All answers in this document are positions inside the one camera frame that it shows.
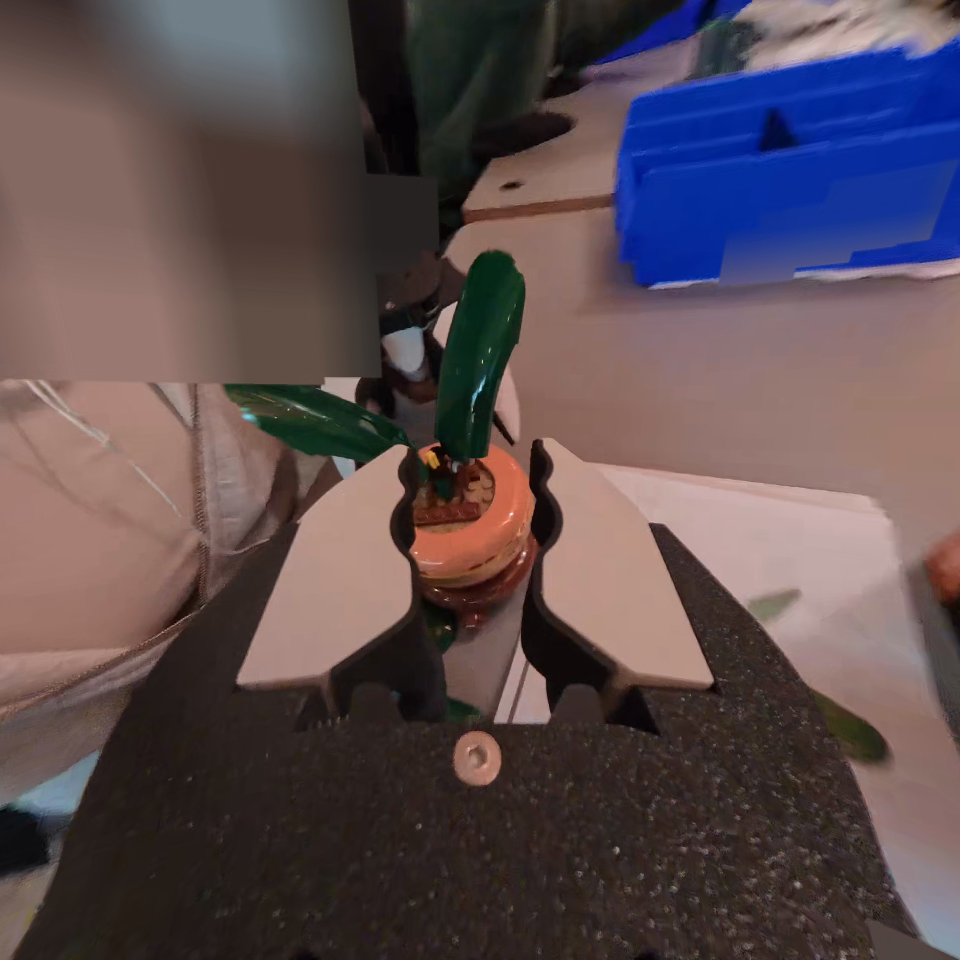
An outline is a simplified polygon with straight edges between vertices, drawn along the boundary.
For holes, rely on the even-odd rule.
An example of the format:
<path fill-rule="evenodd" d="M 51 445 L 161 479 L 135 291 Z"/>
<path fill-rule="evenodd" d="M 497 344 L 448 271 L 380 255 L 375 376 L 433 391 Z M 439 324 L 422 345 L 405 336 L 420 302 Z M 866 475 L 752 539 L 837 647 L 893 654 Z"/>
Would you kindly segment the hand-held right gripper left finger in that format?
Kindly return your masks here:
<path fill-rule="evenodd" d="M 241 689 L 332 694 L 344 668 L 410 611 L 410 559 L 391 531 L 410 453 L 389 448 L 306 510 L 239 669 Z"/>

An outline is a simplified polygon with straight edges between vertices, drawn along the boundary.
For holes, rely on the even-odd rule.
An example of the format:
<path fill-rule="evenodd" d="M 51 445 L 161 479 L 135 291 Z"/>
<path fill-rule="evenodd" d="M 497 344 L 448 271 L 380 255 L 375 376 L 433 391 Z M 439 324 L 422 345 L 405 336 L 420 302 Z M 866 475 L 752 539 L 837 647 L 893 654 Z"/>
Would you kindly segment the long dark green toy leaf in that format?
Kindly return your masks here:
<path fill-rule="evenodd" d="M 485 457 L 498 392 L 520 341 L 525 280 L 509 253 L 486 250 L 472 262 L 439 369 L 435 436 L 453 462 Z"/>
<path fill-rule="evenodd" d="M 389 418 L 317 386 L 224 384 L 244 420 L 307 455 L 372 462 L 393 447 L 414 449 Z"/>

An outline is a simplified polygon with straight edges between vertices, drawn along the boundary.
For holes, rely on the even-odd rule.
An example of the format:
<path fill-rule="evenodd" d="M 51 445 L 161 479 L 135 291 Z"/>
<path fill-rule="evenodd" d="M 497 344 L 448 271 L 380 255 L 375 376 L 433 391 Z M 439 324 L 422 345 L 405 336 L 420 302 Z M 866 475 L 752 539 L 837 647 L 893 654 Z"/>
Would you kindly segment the white paper sheet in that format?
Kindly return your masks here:
<path fill-rule="evenodd" d="M 807 265 L 791 273 L 787 272 L 786 268 L 780 267 L 759 270 L 748 268 L 736 272 L 733 279 L 726 277 L 721 257 L 637 260 L 625 270 L 625 276 L 634 285 L 654 291 L 679 291 L 707 287 L 747 289 L 804 282 L 814 284 L 869 280 L 936 282 L 958 277 L 959 258 L 953 256 L 932 260 L 837 262 Z"/>

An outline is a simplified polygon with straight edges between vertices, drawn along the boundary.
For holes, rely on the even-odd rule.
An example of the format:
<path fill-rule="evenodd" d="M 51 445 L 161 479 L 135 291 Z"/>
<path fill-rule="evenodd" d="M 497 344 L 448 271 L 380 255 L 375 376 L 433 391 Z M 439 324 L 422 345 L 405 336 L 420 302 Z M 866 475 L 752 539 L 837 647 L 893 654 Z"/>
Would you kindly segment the building instruction booklet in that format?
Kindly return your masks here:
<path fill-rule="evenodd" d="M 598 469 L 669 527 L 811 688 L 885 739 L 885 762 L 851 768 L 919 934 L 958 956 L 958 745 L 881 506 L 856 494 Z"/>

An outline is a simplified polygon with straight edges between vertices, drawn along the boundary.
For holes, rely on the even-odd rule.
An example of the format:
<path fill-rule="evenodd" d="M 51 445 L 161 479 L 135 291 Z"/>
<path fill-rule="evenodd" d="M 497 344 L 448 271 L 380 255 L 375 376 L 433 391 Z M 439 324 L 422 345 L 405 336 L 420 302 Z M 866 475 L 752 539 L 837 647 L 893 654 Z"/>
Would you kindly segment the brown-edged grey desk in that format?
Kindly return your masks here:
<path fill-rule="evenodd" d="M 492 160 L 462 206 L 466 224 L 608 207 L 615 155 L 631 100 L 642 87 L 638 56 L 585 72 L 581 86 L 543 104 L 573 126 L 530 150 Z"/>

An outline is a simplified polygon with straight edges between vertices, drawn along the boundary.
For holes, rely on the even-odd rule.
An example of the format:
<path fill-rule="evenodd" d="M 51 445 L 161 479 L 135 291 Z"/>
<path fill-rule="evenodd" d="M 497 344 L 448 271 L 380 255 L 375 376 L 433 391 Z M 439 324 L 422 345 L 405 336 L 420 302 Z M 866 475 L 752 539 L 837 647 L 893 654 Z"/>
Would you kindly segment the white bag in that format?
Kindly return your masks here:
<path fill-rule="evenodd" d="M 948 1 L 762 1 L 733 18 L 757 41 L 753 68 L 906 49 L 934 51 L 958 36 L 958 2 Z"/>

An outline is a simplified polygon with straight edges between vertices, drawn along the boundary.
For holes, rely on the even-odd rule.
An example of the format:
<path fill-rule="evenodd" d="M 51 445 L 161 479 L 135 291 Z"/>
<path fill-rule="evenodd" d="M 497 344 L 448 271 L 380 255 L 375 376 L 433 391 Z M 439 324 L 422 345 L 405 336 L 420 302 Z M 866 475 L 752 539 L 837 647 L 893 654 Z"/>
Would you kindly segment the blue plastic bin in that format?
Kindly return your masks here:
<path fill-rule="evenodd" d="M 686 40 L 715 19 L 731 18 L 751 3 L 751 1 L 684 1 L 677 9 L 655 22 L 642 34 L 611 54 L 596 60 L 594 66 L 606 66 Z"/>
<path fill-rule="evenodd" d="M 958 257 L 958 37 L 687 81 L 627 112 L 614 223 L 628 264 L 724 274 Z"/>

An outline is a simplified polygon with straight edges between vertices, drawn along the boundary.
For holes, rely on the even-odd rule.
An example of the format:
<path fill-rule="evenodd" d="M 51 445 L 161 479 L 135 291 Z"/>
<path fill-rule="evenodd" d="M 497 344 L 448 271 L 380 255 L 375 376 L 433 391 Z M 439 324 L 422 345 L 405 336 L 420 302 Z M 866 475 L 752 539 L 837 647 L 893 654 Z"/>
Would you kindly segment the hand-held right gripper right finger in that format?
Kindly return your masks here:
<path fill-rule="evenodd" d="M 634 501 L 553 438 L 533 442 L 530 483 L 521 646 L 547 690 L 708 690 L 714 674 Z"/>

